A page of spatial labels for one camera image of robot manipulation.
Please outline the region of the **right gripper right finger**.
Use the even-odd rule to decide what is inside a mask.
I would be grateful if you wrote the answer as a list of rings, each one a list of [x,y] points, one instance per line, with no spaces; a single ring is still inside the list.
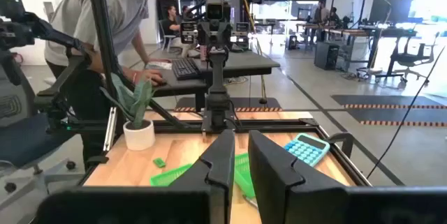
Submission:
[[[248,153],[262,224],[344,224],[345,185],[257,130],[249,132]]]

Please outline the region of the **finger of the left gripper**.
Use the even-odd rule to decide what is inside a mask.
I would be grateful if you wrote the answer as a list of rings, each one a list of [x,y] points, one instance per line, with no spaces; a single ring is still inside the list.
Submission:
[[[198,25],[198,44],[199,45],[208,45],[209,43],[209,28],[206,24]]]
[[[230,45],[230,24],[222,24],[219,27],[219,42],[222,45]]]

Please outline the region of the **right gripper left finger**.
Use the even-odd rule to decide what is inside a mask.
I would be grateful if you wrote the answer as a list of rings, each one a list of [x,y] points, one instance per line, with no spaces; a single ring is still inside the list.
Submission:
[[[235,169],[235,133],[224,130],[170,187],[174,224],[229,224]]]

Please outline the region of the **person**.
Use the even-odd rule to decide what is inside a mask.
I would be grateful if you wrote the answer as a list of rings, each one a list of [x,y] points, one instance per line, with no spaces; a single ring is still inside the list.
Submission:
[[[323,0],[320,0],[314,13],[313,23],[325,24],[329,14],[330,11],[325,7],[325,2]]]
[[[120,54],[132,45],[145,64],[151,62],[140,32],[141,22],[149,16],[147,0],[106,2],[115,53]],[[66,99],[75,116],[81,120],[108,119],[110,101],[100,90],[104,68],[91,0],[62,0],[50,24],[54,29],[81,40],[91,50],[91,66],[80,71],[66,90]]]
[[[336,7],[332,7],[330,10],[330,16],[329,16],[329,25],[330,26],[339,26],[340,24],[340,18],[337,14],[337,8]]]
[[[173,36],[173,38],[164,38],[163,42],[166,44],[164,47],[167,48],[168,43],[172,47],[181,47],[182,42],[179,37],[179,24],[177,23],[177,10],[174,6],[169,6],[167,9],[168,17],[162,22],[162,29],[164,36]]]

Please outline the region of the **black keyboard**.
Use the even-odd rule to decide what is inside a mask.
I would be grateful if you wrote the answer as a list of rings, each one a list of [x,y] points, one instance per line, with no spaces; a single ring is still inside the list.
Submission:
[[[201,71],[196,62],[190,58],[172,60],[172,71],[177,80],[194,80],[201,78]]]

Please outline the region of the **black office desk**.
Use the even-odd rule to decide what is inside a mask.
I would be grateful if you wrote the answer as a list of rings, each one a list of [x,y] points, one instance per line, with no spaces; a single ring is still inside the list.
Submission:
[[[161,70],[167,84],[159,87],[154,97],[195,95],[196,110],[205,107],[205,94],[212,85],[212,68],[207,67],[205,61],[194,59],[201,71],[201,78],[195,80],[177,80],[171,70]],[[229,53],[226,65],[223,68],[224,77],[269,75],[273,68],[279,68],[280,64],[269,58],[265,58],[254,52]]]

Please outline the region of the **light blue calculator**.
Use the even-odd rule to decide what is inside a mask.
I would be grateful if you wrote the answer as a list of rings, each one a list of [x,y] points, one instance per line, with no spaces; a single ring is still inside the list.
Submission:
[[[325,157],[330,149],[330,144],[317,137],[300,133],[284,148],[301,161],[314,167]]]

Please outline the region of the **black mat with orange stripes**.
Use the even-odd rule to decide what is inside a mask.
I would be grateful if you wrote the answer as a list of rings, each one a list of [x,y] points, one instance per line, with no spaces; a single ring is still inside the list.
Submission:
[[[333,95],[332,99],[362,125],[447,127],[447,105],[424,96]]]
[[[259,98],[231,98],[236,112],[281,112],[282,106],[276,98],[267,98],[267,103],[260,103]],[[195,98],[181,98],[178,100],[174,111],[176,112],[202,112],[204,105],[196,105]]]

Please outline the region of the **black computer tower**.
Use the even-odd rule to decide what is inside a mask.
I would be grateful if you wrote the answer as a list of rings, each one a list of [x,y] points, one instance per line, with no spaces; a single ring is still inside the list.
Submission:
[[[323,70],[335,70],[338,54],[337,44],[319,41],[316,44],[314,65]]]

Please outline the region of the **black monitor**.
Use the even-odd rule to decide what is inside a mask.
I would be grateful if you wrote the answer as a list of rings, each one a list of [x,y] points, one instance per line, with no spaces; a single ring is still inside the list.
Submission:
[[[407,22],[413,0],[373,0],[369,21]]]

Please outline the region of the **black office chair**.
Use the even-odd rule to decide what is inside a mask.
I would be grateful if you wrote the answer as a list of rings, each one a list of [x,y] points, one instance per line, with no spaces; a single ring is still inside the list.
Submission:
[[[440,32],[436,32],[434,36],[434,40],[432,44],[427,45],[426,43],[420,43],[418,47],[418,53],[417,54],[409,54],[408,48],[409,48],[409,41],[412,38],[412,36],[409,36],[406,39],[406,43],[404,45],[404,51],[402,53],[396,52],[393,54],[394,61],[396,61],[401,66],[406,66],[406,69],[402,70],[393,70],[393,74],[402,74],[400,81],[403,83],[407,83],[407,76],[408,74],[413,74],[416,76],[416,79],[418,80],[420,77],[426,78],[426,76],[421,75],[419,72],[411,70],[411,67],[423,65],[423,64],[430,64],[434,61],[434,47],[437,45],[436,41],[439,37]]]

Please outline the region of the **grey office chair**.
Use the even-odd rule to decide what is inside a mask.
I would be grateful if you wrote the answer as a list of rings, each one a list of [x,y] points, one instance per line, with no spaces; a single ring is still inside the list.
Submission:
[[[48,195],[48,184],[80,180],[76,163],[69,159],[42,170],[39,163],[51,156],[72,133],[48,134],[47,116],[34,106],[35,93],[11,52],[0,52],[0,177],[32,169],[28,177],[16,177],[0,185],[7,196],[0,211],[33,190]]]

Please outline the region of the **black frame clamp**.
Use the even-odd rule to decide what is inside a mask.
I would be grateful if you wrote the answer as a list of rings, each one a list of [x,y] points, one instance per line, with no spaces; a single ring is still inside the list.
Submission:
[[[343,132],[343,133],[335,133],[334,135],[331,135],[326,141],[329,142],[330,144],[340,142],[342,144],[342,152],[347,157],[350,158],[352,149],[353,149],[354,140],[355,140],[355,138],[351,133]]]

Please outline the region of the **silver aluminium bracket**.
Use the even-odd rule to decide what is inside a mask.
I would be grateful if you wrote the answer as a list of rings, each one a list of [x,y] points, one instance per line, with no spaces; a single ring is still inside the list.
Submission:
[[[117,108],[111,107],[108,118],[108,124],[105,131],[105,140],[103,143],[103,151],[105,152],[109,152],[112,146],[113,140],[115,138],[116,124],[117,124]]]

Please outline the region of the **black articulated mount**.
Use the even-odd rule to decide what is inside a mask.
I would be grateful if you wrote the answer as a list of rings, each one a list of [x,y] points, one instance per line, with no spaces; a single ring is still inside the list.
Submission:
[[[79,39],[54,29],[49,22],[42,20],[35,13],[27,12],[22,0],[0,0],[0,17],[9,19],[0,19],[1,51],[33,45],[38,38],[63,45],[69,59],[80,58],[86,66],[91,64],[91,57]]]

